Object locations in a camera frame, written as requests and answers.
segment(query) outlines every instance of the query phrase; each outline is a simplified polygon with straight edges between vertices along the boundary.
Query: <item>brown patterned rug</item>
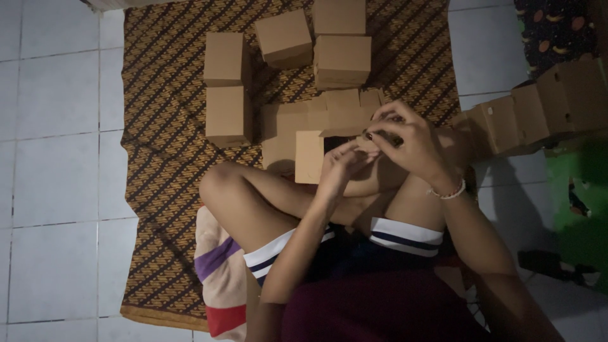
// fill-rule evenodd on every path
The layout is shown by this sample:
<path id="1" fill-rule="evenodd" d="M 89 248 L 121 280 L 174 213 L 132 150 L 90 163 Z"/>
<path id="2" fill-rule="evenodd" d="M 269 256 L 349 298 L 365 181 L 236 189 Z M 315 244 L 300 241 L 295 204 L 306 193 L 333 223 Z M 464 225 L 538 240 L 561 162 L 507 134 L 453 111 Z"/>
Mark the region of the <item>brown patterned rug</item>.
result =
<path id="1" fill-rule="evenodd" d="M 372 70 L 382 87 L 437 126 L 459 110 L 446 0 L 368 0 Z M 125 15 L 126 200 L 139 216 L 121 313 L 134 321 L 207 330 L 193 265 L 198 182 L 223 161 L 261 167 L 260 145 L 217 149 L 207 142 L 202 71 L 208 31 L 245 32 L 252 52 L 254 107 L 318 96 L 313 67 L 290 71 L 262 62 L 254 21 L 313 0 L 185 1 L 128 9 Z"/>

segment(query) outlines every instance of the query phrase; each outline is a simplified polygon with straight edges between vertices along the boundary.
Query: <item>maroon clothing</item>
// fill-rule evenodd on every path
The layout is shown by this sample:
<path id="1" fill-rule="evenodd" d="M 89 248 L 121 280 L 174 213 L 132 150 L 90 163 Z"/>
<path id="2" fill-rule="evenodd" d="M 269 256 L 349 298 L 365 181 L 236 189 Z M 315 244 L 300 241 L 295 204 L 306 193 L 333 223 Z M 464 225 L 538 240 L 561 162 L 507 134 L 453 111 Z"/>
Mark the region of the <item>maroon clothing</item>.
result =
<path id="1" fill-rule="evenodd" d="M 299 287 L 282 342 L 488 341 L 466 301 L 432 270 L 368 273 Z"/>

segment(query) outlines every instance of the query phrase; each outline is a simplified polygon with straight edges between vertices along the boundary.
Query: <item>hand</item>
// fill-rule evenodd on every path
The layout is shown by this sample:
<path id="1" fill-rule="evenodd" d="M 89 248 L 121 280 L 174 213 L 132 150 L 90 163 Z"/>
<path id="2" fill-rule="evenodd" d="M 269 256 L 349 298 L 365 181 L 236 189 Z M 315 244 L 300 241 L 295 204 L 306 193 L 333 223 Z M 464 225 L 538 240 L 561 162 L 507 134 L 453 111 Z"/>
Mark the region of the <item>hand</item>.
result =
<path id="1" fill-rule="evenodd" d="M 379 151 L 365 152 L 356 140 L 340 145 L 325 154 L 317 197 L 333 201 L 344 194 L 351 176 L 371 163 Z"/>
<path id="2" fill-rule="evenodd" d="M 394 101 L 378 109 L 368 136 L 395 164 L 429 183 L 440 194 L 449 194 L 460 177 L 443 155 L 434 127 L 405 103 Z M 394 147 L 378 131 L 397 134 L 403 144 Z"/>

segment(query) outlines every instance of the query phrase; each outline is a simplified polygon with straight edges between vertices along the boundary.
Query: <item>beaded bracelet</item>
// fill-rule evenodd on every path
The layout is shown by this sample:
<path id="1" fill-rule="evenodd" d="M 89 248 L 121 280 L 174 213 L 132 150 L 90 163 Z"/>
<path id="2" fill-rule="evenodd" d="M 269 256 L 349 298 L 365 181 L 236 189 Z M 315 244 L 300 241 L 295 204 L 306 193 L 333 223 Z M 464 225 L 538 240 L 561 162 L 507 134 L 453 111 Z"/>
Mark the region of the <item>beaded bracelet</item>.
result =
<path id="1" fill-rule="evenodd" d="M 466 189 L 466 182 L 464 178 L 460 178 L 460 185 L 458 186 L 458 189 L 454 190 L 453 193 L 449 194 L 449 195 L 445 195 L 445 196 L 441 196 L 440 194 L 436 193 L 435 190 L 433 190 L 433 188 L 430 188 L 426 194 L 430 195 L 433 194 L 437 197 L 439 197 L 439 199 L 441 200 L 451 200 L 452 198 L 456 198 L 458 196 L 460 196 Z"/>

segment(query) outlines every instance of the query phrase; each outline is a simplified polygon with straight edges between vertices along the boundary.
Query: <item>shorts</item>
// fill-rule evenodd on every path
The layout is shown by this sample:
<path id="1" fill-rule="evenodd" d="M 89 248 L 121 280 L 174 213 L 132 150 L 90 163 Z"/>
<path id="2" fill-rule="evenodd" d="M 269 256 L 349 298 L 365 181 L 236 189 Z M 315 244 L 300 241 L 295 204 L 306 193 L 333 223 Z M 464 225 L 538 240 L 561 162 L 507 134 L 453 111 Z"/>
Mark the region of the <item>shorts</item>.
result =
<path id="1" fill-rule="evenodd" d="M 243 255 L 260 286 L 294 230 Z M 336 233 L 332 224 L 325 229 L 305 282 L 352 274 L 430 268 L 443 241 L 442 232 L 376 217 L 371 221 L 369 239 L 352 241 Z"/>

